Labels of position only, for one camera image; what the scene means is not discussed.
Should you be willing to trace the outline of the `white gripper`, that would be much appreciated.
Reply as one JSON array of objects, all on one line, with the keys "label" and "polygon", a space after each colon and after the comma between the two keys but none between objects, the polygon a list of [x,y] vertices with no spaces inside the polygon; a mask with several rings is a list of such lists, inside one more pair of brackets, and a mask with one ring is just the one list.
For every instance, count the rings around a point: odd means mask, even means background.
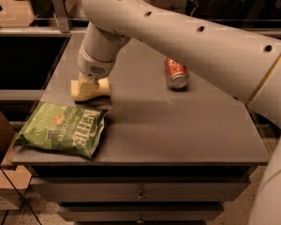
[{"label": "white gripper", "polygon": [[78,55],[80,74],[74,81],[74,100],[87,101],[99,96],[99,83],[97,80],[108,77],[115,61],[100,62],[91,57],[83,47]]}]

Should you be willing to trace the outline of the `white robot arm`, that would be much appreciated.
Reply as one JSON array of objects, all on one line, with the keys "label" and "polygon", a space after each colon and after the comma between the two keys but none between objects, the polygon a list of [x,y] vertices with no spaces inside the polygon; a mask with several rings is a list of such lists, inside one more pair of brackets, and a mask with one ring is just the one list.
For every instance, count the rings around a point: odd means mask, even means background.
[{"label": "white robot arm", "polygon": [[[81,0],[81,5],[89,21],[78,60],[83,98],[94,94],[134,38],[281,128],[281,40],[153,7],[148,0]],[[281,137],[247,225],[281,225]]]}]

